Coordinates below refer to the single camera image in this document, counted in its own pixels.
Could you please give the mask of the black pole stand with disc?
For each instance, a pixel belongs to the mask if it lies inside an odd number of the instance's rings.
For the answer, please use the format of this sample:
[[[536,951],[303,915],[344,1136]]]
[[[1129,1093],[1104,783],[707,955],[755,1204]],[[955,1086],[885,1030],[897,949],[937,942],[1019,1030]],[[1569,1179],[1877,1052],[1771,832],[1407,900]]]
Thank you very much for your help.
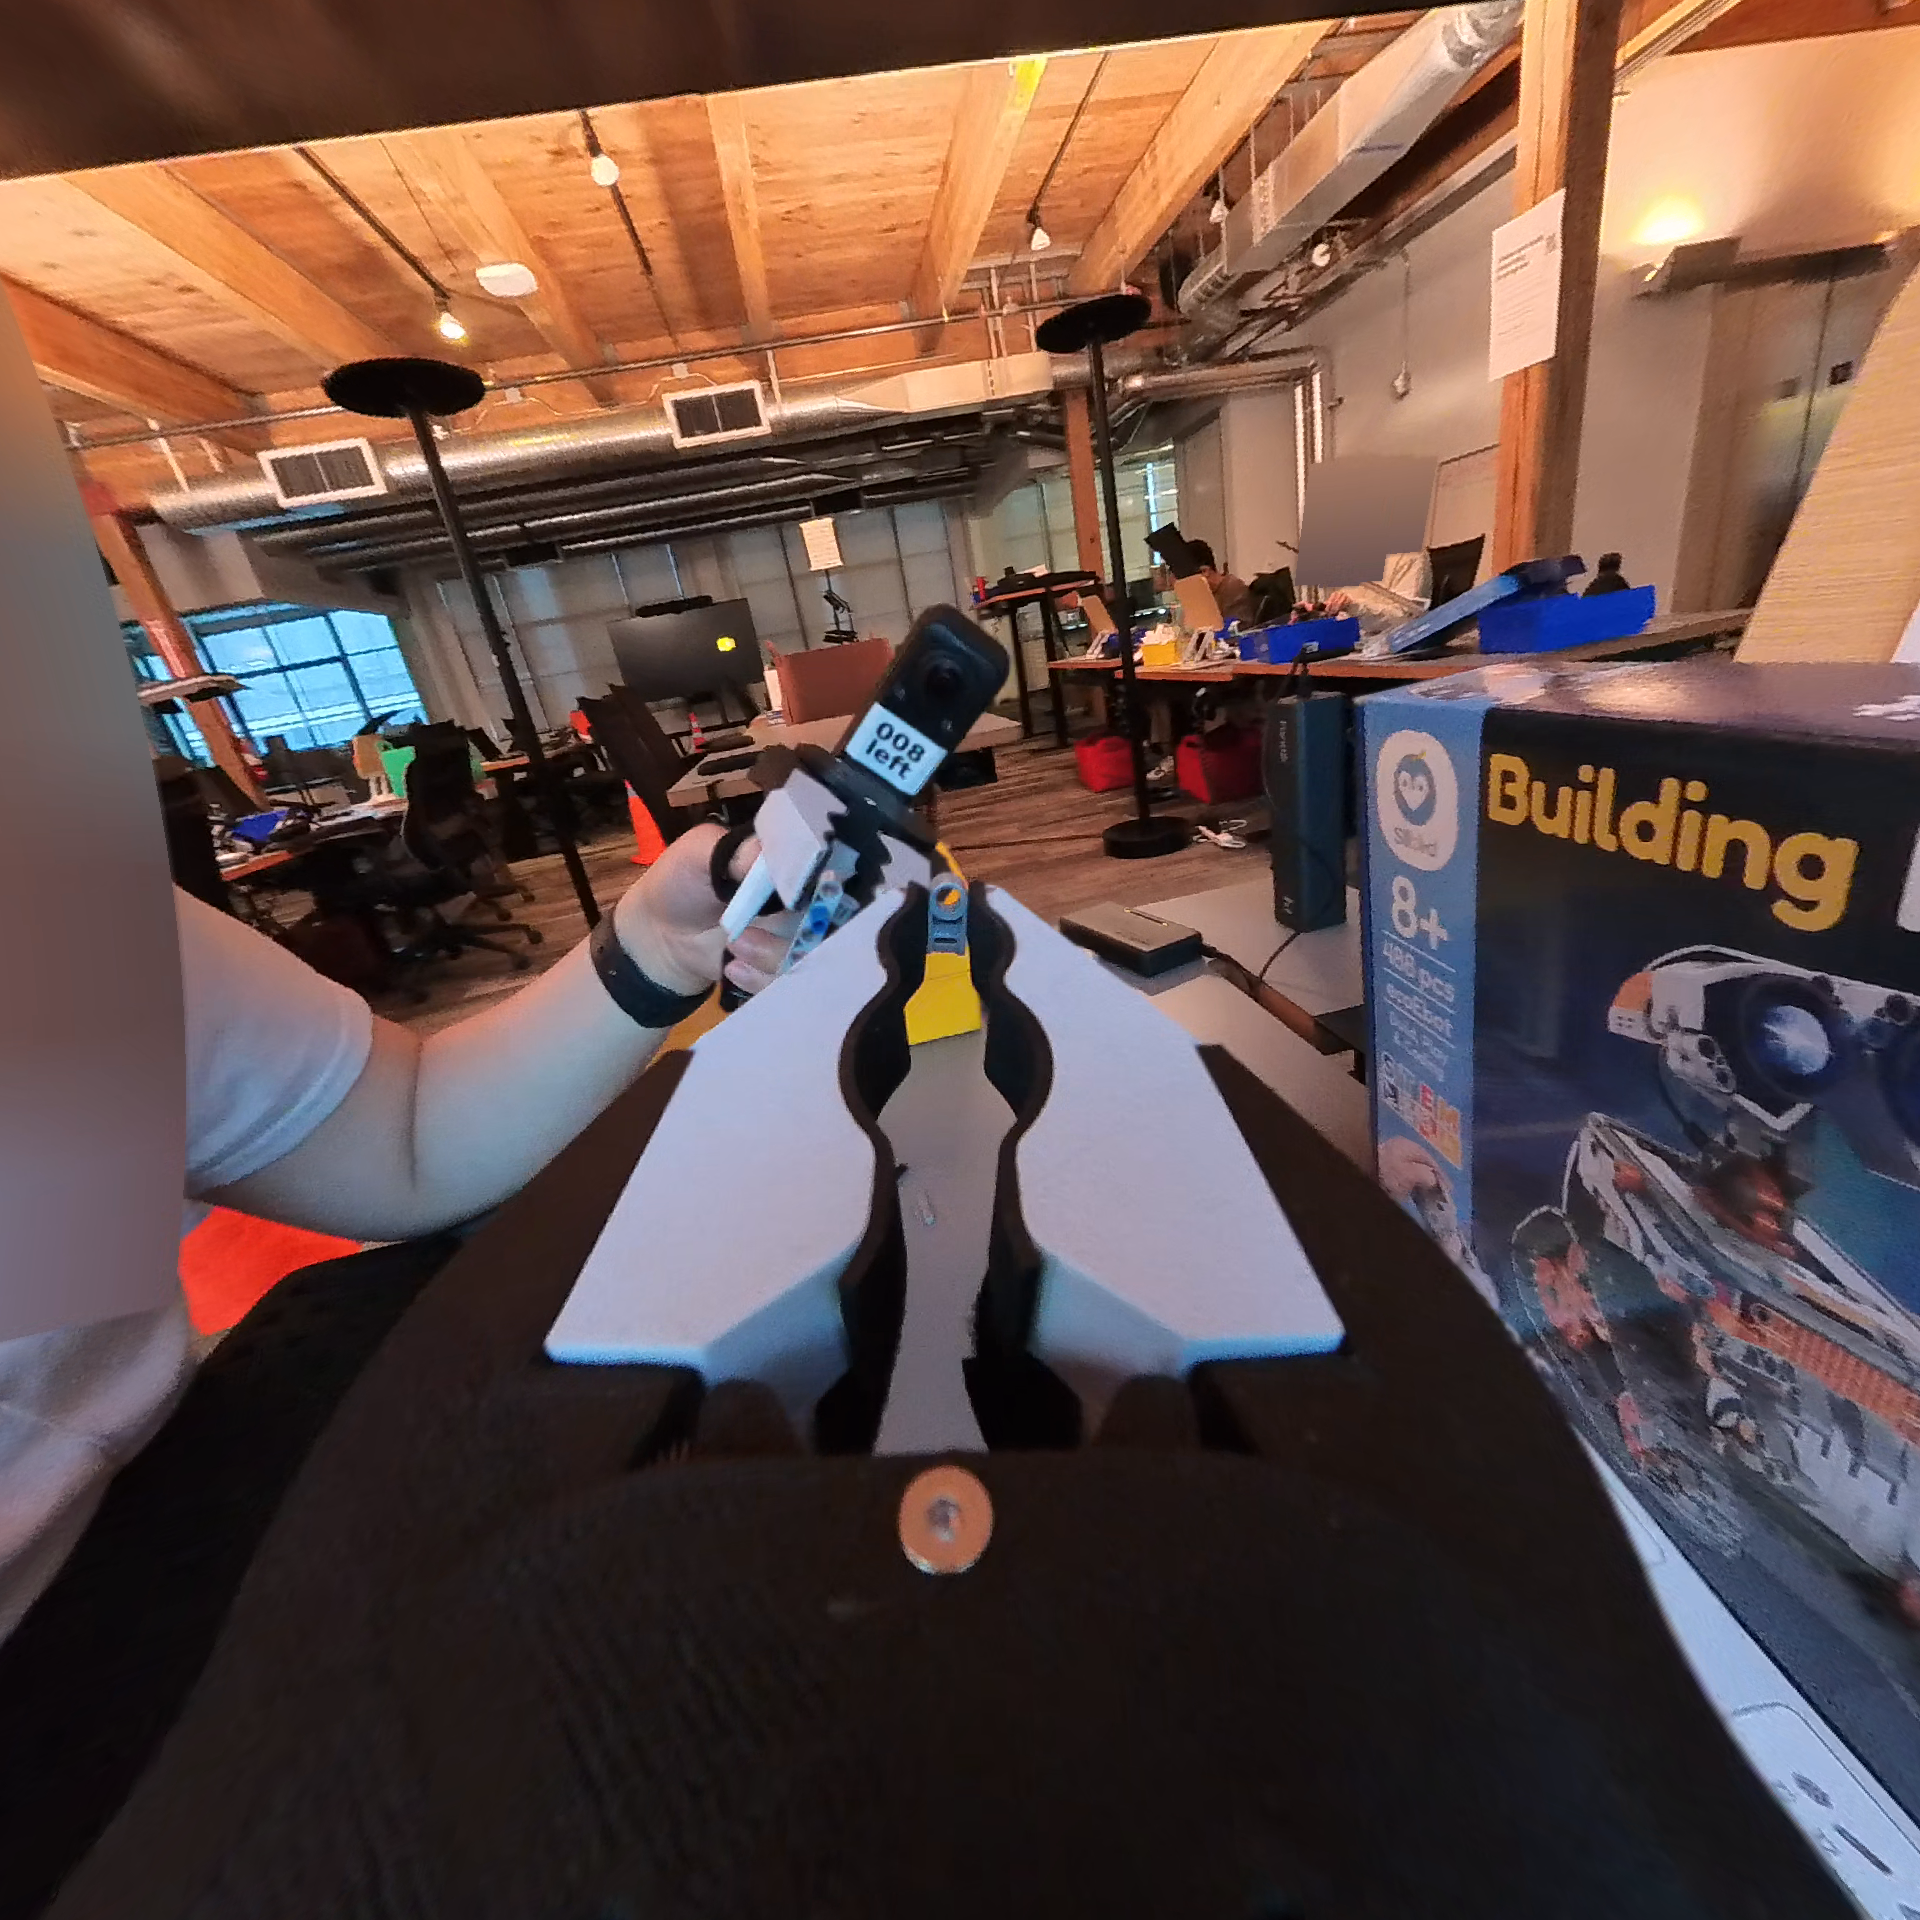
[[[488,582],[477,567],[464,523],[460,499],[449,480],[435,426],[469,414],[488,396],[488,382],[472,368],[449,358],[417,354],[378,354],[349,362],[323,378],[328,399],[361,419],[399,419],[411,427],[424,459],[427,490],[435,499],[450,554],[473,600],[477,623],[491,651],[498,682],[511,703],[512,735],[525,756],[533,788],[555,832],[560,858],[587,931],[596,931],[604,912],[583,863],[571,811],[560,794],[553,765],[544,752],[533,710],[525,702],[512,647],[496,618]]]

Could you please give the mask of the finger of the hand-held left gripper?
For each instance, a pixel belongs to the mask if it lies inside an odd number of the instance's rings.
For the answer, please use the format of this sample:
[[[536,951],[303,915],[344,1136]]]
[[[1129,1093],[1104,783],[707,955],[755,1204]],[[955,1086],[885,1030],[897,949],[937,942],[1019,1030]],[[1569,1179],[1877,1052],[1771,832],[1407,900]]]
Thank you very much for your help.
[[[752,823],[756,858],[722,912],[722,933],[733,944],[751,923],[787,912],[799,917],[820,869],[850,875],[860,894],[865,848],[847,828],[839,798],[818,779],[787,779],[768,790]]]

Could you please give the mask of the dark blue upright device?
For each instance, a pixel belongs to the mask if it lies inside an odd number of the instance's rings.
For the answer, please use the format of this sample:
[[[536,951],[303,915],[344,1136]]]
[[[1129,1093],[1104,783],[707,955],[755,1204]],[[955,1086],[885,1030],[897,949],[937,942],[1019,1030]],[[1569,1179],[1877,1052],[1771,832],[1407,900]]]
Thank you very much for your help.
[[[1290,933],[1348,917],[1348,703],[1293,692],[1265,710],[1265,803],[1275,920]]]

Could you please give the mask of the blue lidded plastic box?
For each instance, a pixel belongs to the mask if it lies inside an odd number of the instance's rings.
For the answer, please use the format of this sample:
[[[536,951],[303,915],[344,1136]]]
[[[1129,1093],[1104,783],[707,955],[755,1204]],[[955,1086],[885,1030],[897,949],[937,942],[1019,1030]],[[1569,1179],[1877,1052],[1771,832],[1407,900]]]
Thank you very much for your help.
[[[1557,654],[1578,644],[1635,638],[1657,613],[1656,586],[1583,597],[1589,576],[1580,556],[1527,559],[1488,586],[1512,588],[1477,613],[1477,643],[1485,656]]]

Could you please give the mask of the robot kit box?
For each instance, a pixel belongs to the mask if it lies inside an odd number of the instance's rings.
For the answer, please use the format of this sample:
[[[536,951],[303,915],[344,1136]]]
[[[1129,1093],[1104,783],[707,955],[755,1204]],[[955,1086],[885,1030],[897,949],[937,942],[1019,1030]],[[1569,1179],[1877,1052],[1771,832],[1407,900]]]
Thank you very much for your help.
[[[1916,1632],[1916,662],[1355,710],[1384,1183],[1752,1619]]]

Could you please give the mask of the light wooden board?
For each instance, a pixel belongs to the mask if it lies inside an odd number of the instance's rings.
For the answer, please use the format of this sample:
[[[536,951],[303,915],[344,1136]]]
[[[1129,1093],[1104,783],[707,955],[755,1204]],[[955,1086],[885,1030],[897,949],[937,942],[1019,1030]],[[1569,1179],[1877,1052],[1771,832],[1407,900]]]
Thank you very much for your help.
[[[1736,656],[1919,661],[1919,277],[1866,354]]]

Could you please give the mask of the grey perforated building beam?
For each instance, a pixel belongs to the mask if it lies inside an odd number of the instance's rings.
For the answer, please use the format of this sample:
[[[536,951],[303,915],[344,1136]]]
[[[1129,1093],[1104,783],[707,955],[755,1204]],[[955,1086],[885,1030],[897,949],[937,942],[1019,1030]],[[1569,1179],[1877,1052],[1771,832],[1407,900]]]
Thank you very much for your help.
[[[850,923],[863,910],[857,892],[850,887],[850,875],[842,875],[833,867],[820,869],[812,882],[807,898],[799,912],[791,942],[785,951],[779,973],[791,973],[800,962],[816,952],[842,926]]]

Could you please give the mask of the black television screen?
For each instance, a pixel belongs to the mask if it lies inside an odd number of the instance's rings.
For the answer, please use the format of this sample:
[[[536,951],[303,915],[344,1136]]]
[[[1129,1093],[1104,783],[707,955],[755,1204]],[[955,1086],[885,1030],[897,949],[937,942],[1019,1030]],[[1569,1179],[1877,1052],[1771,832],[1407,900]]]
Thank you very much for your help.
[[[617,618],[608,640],[621,683],[650,703],[746,700],[763,685],[763,651],[744,597]]]

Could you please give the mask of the white paper notice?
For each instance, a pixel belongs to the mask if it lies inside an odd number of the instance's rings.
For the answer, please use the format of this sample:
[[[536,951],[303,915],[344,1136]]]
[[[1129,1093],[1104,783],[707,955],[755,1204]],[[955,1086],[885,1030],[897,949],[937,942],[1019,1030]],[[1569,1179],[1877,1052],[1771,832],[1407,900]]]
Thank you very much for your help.
[[[1492,232],[1485,350],[1491,382],[1549,363],[1557,354],[1563,219],[1567,189],[1557,188]]]

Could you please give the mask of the black power adapter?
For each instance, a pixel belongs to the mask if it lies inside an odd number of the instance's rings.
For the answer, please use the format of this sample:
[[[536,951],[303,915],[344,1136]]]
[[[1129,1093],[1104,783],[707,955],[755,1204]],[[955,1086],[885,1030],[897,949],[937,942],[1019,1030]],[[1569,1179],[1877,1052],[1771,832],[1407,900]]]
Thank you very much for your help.
[[[1092,903],[1058,920],[1064,936],[1138,979],[1161,979],[1208,957],[1197,927],[1124,903]]]

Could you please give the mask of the person in white t-shirt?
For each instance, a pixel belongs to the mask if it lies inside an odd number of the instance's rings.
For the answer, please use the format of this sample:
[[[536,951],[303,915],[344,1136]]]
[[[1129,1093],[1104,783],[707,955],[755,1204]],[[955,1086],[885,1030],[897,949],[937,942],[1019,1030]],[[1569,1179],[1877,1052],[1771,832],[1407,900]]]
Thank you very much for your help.
[[[184,1232],[207,1197],[277,1163],[369,1066],[372,1015],[250,923],[177,892],[184,967]],[[113,1479],[202,1364],[185,1294],[2,1347],[2,1634],[49,1591]]]

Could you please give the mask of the black office chair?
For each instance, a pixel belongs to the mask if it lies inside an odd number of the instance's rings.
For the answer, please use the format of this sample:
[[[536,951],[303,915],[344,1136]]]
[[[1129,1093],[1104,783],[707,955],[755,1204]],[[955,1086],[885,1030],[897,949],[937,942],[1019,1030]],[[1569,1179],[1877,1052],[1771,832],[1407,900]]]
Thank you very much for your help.
[[[496,855],[477,783],[472,740],[452,725],[410,726],[404,746],[403,874],[395,903],[420,957],[460,957],[469,951],[506,955],[515,971],[533,962],[501,934],[531,949],[544,944],[538,926],[516,918],[507,900],[529,896]]]

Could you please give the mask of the person's left hand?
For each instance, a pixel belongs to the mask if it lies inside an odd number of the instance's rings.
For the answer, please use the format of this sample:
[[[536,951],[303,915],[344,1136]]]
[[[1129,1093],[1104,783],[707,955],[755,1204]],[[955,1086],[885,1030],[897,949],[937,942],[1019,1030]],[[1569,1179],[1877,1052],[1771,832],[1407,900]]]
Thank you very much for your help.
[[[759,851],[752,832],[703,826],[635,877],[612,926],[620,949],[648,981],[676,997],[707,995],[728,981],[755,997],[781,973],[796,933],[791,915],[761,917],[741,933],[722,927]]]

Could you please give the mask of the wooden column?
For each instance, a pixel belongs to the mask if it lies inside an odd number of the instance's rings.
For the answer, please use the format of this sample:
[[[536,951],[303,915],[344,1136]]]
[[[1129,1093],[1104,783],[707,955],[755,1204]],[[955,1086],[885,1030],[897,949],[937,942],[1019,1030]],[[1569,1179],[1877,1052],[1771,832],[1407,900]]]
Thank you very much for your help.
[[[1527,2],[1514,219],[1567,189],[1557,354],[1499,382],[1491,570],[1573,554],[1621,2]]]

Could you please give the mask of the brown cabinet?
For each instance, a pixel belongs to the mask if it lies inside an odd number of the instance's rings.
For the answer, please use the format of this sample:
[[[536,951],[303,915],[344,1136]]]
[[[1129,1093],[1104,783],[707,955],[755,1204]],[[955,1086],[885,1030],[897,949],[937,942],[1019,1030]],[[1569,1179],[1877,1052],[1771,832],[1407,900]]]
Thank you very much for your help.
[[[785,654],[770,676],[779,682],[779,712],[788,726],[853,718],[866,708],[897,661],[888,638],[855,638]]]

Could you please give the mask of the silver air duct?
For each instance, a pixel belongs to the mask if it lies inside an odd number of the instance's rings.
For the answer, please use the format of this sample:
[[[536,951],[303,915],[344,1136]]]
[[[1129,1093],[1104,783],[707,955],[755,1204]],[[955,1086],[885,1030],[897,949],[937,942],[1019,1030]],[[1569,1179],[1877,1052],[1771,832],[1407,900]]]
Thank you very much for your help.
[[[564,416],[437,440],[455,493],[506,495],[653,468],[768,458],[843,438],[908,440],[932,426],[1000,426],[1089,389],[1089,358],[1018,351],[913,368],[877,379],[779,390],[763,379],[671,390],[595,416]],[[207,535],[277,520],[335,520],[431,504],[419,447],[370,438],[269,447],[256,478],[226,476],[155,493],[161,523]]]

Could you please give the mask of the black wristwatch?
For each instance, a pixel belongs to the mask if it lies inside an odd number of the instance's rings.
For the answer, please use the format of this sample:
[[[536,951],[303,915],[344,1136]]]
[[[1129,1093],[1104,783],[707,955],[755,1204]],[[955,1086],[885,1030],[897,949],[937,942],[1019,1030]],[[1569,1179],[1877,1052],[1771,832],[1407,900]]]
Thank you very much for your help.
[[[587,940],[592,973],[612,1005],[635,1027],[666,1032],[692,1018],[713,995],[704,982],[696,992],[675,992],[651,979],[617,936],[615,917],[607,915]]]

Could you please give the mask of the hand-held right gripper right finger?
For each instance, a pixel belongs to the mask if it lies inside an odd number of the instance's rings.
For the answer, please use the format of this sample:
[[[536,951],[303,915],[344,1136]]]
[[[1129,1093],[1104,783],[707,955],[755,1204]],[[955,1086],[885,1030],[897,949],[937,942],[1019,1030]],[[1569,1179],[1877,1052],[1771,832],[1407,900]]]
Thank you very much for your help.
[[[1336,1352],[1338,1310],[1212,1071],[1149,997],[979,884],[969,965],[1007,1104],[976,1410],[1104,1410],[1136,1379]]]

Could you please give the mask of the person's left forearm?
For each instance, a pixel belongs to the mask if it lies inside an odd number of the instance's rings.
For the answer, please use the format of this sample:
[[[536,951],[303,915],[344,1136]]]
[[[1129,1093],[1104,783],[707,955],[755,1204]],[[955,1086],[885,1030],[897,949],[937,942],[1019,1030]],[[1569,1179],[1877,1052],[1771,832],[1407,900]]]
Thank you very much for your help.
[[[352,1088],[299,1143],[196,1197],[355,1240],[410,1240],[496,1210],[653,1061],[578,947],[435,1032],[376,1020]]]

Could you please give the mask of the wooden work table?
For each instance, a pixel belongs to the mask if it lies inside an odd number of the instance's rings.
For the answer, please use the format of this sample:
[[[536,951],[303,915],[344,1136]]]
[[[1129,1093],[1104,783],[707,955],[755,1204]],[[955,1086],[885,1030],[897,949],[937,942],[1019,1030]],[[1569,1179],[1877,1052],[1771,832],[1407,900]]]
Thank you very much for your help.
[[[1628,638],[1591,640],[1547,654],[1527,656],[1488,656],[1481,651],[1465,651],[1450,647],[1437,656],[1316,656],[1307,664],[1296,662],[1245,662],[1219,661],[1202,664],[1138,664],[1136,682],[1144,685],[1229,685],[1235,682],[1329,682],[1329,683],[1360,683],[1403,685],[1413,682],[1440,682],[1457,675],[1471,675],[1488,664],[1580,664],[1580,662],[1621,662],[1621,661],[1672,661],[1692,656],[1696,651],[1727,651],[1741,635],[1754,618],[1754,607],[1728,607],[1714,613],[1692,615],[1657,615],[1650,623]]]

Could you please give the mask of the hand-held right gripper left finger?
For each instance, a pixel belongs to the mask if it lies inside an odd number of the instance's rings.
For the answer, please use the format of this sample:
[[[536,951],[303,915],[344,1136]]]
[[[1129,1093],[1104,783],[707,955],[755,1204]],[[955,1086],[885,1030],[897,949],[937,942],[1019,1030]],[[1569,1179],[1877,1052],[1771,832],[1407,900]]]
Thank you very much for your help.
[[[906,1316],[899,1163],[914,894],[863,907],[667,1063],[664,1110],[544,1335],[563,1364],[768,1389],[813,1450],[872,1450]]]

